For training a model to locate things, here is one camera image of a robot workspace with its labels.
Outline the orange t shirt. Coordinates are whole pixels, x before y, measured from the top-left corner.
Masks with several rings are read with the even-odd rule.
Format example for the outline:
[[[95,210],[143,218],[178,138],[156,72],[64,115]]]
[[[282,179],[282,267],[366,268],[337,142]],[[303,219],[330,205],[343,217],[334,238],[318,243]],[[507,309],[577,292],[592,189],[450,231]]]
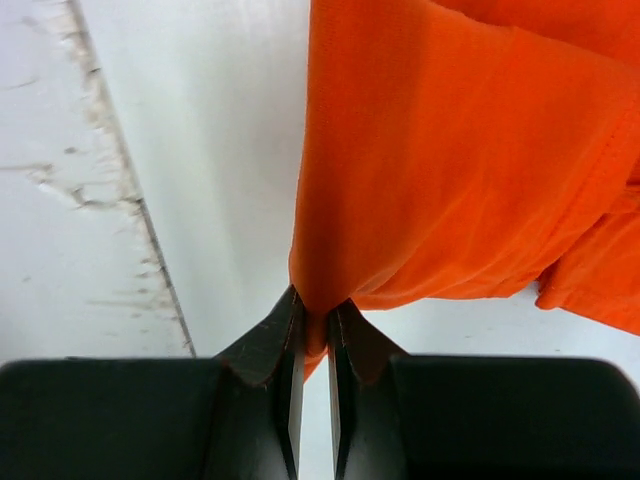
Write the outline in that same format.
[[[508,297],[639,330],[639,5],[315,1],[290,278],[330,310]]]

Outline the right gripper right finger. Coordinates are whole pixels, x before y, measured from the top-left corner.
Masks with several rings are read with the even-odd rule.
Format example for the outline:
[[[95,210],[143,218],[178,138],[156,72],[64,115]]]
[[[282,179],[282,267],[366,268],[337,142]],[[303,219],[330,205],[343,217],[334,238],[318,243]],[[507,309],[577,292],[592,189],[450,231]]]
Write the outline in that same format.
[[[600,360],[411,355],[328,318],[339,479],[635,479],[639,396]]]

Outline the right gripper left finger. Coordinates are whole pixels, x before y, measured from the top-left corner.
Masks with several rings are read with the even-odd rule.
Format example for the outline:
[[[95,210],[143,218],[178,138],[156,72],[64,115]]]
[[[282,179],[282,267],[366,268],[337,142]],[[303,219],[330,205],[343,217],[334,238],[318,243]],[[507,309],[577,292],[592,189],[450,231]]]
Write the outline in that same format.
[[[304,308],[288,289],[211,358],[22,360],[1,370],[5,479],[294,479]]]

